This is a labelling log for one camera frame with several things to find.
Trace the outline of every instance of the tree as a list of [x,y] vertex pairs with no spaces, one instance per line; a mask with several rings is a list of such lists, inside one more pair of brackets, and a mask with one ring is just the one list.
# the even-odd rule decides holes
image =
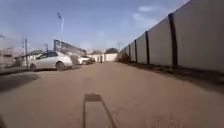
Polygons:
[[105,54],[118,53],[116,48],[109,48],[106,50]]

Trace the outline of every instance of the white car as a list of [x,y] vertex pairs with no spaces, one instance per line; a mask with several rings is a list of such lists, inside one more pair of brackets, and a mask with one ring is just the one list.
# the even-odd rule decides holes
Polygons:
[[30,70],[36,71],[37,69],[57,69],[59,71],[72,67],[73,63],[69,56],[61,52],[47,52],[42,54],[36,60],[30,63]]
[[84,65],[92,63],[91,58],[87,56],[79,56],[78,61],[79,61],[79,64],[84,64]]

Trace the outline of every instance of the street lamp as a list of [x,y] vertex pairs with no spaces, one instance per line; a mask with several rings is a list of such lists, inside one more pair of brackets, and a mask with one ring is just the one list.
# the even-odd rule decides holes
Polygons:
[[57,13],[58,18],[61,20],[61,40],[60,40],[60,50],[62,49],[61,47],[61,42],[62,42],[62,30],[63,30],[63,26],[64,26],[64,18],[61,17],[61,15],[59,13]]

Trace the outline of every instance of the car window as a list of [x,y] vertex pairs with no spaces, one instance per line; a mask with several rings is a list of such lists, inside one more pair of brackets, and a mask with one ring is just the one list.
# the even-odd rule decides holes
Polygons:
[[47,54],[41,55],[40,57],[37,58],[37,60],[44,59],[44,58],[47,58]]
[[56,52],[49,52],[47,54],[47,57],[55,57],[55,56],[58,56],[58,54]]

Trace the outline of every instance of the cloud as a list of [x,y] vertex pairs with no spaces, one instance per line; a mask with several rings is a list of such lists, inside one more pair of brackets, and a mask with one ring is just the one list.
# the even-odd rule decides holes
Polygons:
[[89,50],[89,49],[93,48],[93,45],[92,45],[92,42],[90,42],[90,41],[83,41],[79,44],[79,47],[83,48],[83,49],[86,49],[86,50]]
[[147,18],[140,13],[134,13],[132,18],[140,28],[144,29],[151,28],[158,22],[155,18]]
[[153,6],[140,6],[138,8],[138,11],[140,11],[140,12],[153,12],[155,10],[156,10],[156,8]]

